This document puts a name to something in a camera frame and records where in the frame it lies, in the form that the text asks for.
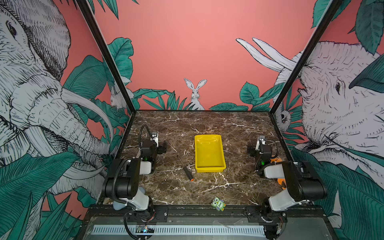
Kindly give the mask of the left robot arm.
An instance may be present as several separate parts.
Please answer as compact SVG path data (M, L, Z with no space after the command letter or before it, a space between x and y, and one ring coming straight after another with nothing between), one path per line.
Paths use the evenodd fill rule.
M102 194L113 201L115 211L131 210L143 222L155 218L153 201L139 187L139 181L141 175L155 172L157 155L166 151L167 143L160 145L159 133L152 132L150 139L142 142L138 157L113 161L103 183Z

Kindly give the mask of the orange object behind right arm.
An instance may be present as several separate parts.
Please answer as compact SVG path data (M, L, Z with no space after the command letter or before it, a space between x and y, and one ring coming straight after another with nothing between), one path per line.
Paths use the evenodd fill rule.
M274 159L271 159L272 163L280 163L283 162L283 160L280 157L276 157ZM287 188L285 179L277 179L277 182L282 187L283 190Z

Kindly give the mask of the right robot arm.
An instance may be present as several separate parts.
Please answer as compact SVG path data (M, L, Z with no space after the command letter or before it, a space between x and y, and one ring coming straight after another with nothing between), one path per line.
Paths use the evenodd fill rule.
M265 136L258 136L255 145L247 146L247 154L255 158L255 173L261 178L285 180L286 188L266 198L260 208L262 220L272 223L278 212L324 199L328 190L310 162L278 162L279 145L276 144L273 155L273 147L268 142Z

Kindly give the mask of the black orange screwdriver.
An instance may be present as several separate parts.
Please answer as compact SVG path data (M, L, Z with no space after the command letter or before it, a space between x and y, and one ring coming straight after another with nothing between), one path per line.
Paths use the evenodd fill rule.
M181 158L179 157L179 155L177 155L177 158L179 160L179 162L181 163L182 167L183 167L183 170L186 174L186 176L188 177L188 179L191 181L191 182L194 182L195 181L195 178L193 176L193 174L191 173L191 171L184 165L184 163L182 162Z

